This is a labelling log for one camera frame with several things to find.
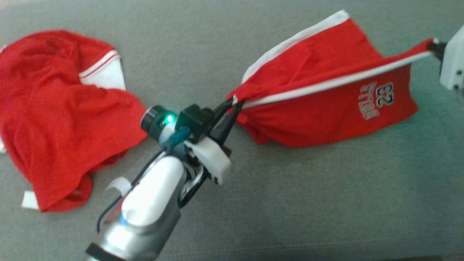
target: cable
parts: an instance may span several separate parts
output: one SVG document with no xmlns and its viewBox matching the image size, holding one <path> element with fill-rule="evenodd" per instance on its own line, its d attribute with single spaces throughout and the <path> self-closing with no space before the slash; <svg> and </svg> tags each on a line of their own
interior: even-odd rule
<svg viewBox="0 0 464 261">
<path fill-rule="evenodd" d="M 150 166 L 151 163 L 153 163 L 153 161 L 155 161 L 160 155 L 161 153 L 163 153 L 164 151 L 166 150 L 165 147 L 163 147 L 161 150 L 159 150 L 158 152 L 156 152 L 153 157 L 151 157 L 151 159 L 147 162 L 147 164 L 145 164 L 145 166 L 143 166 L 143 169 L 140 171 L 140 173 L 134 178 L 134 180 L 130 183 L 130 185 L 132 187 L 134 187 L 137 182 L 139 182 L 140 178 L 142 177 L 142 175 L 145 173 L 145 171 L 148 169 L 148 167 Z M 122 195 L 119 195 L 105 210 L 103 210 L 103 212 L 101 213 L 101 215 L 98 217 L 98 220 L 97 220 L 97 233 L 100 233 L 100 223 L 102 222 L 102 219 L 103 217 L 106 215 L 106 213 L 108 213 L 108 211 L 110 211 L 114 206 L 116 206 L 116 204 L 122 199 Z"/>
</svg>

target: gray fabric surface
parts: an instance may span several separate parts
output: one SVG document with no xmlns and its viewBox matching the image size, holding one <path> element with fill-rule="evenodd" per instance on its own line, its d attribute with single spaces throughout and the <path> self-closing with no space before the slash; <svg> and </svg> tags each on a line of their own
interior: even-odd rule
<svg viewBox="0 0 464 261">
<path fill-rule="evenodd" d="M 122 55 L 128 90 L 148 107 L 217 105 L 273 46 L 346 9 L 384 55 L 464 24 L 462 0 L 54 0 L 0 11 L 0 44 L 52 28 L 105 40 Z M 206 182 L 182 211 L 162 260 L 378 260 L 464 252 L 464 98 L 414 64 L 419 112 L 366 137 L 305 149 L 256 145 L 240 127 L 230 182 Z M 30 185 L 0 155 L 0 260 L 82 260 L 100 212 L 157 149 L 146 139 L 94 178 L 65 213 L 20 207 Z"/>
</svg>

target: robotic arm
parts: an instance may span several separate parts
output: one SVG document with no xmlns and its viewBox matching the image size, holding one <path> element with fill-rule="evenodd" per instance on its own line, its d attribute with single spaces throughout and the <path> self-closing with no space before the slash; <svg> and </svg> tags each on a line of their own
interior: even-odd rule
<svg viewBox="0 0 464 261">
<path fill-rule="evenodd" d="M 241 107 L 230 99 L 213 111 L 191 105 L 177 116 L 157 105 L 145 113 L 141 127 L 159 140 L 162 150 L 103 223 L 86 250 L 89 260 L 157 258 L 180 219 L 180 209 L 203 182 L 225 181 L 231 151 L 224 142 Z M 231 114 L 216 126 L 228 110 Z"/>
</svg>

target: red fabric with white trim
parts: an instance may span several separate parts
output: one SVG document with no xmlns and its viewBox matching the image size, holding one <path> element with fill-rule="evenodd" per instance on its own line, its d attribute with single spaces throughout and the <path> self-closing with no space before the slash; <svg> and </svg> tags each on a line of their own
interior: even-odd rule
<svg viewBox="0 0 464 261">
<path fill-rule="evenodd" d="M 417 111 L 409 93 L 410 63 L 428 55 L 431 39 L 384 58 L 344 11 L 315 28 L 327 23 L 332 25 L 265 61 L 249 78 L 245 74 L 246 81 L 229 94 L 246 101 L 238 122 L 257 143 L 332 143 L 372 133 Z M 297 97 L 284 98 L 290 93 Z"/>
<path fill-rule="evenodd" d="M 0 52 L 0 136 L 40 211 L 84 204 L 90 175 L 146 136 L 137 97 L 80 81 L 80 72 L 108 64 L 102 58 L 113 50 L 79 34 L 47 31 Z"/>
</svg>

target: red cloth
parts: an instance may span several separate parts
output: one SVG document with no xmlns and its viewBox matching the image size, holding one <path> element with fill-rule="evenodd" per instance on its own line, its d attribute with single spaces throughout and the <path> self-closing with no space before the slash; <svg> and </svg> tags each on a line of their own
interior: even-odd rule
<svg viewBox="0 0 464 261">
<path fill-rule="evenodd" d="M 327 23 L 335 24 L 320 31 Z M 238 117 L 257 143 L 274 140 L 290 147 L 332 143 L 372 133 L 417 111 L 409 93 L 410 63 L 417 58 L 415 55 L 428 55 L 426 45 L 431 39 L 404 54 L 384 58 L 344 11 L 314 27 L 314 35 L 270 60 L 264 59 L 255 73 L 252 65 L 251 76 L 245 75 L 246 81 L 229 94 L 238 101 L 261 101 L 249 108 L 245 103 Z M 276 46 L 270 52 L 276 50 L 281 48 Z M 398 61 L 403 65 L 381 69 Z M 382 72 L 350 80 L 375 68 Z M 330 87 L 340 77 L 347 78 Z M 269 102 L 285 93 L 318 88 L 325 89 Z"/>
<path fill-rule="evenodd" d="M 145 108 L 134 95 L 80 81 L 80 72 L 112 50 L 79 34 L 48 31 L 0 52 L 0 136 L 40 211 L 84 204 L 89 175 L 146 136 L 139 126 Z"/>
</svg>

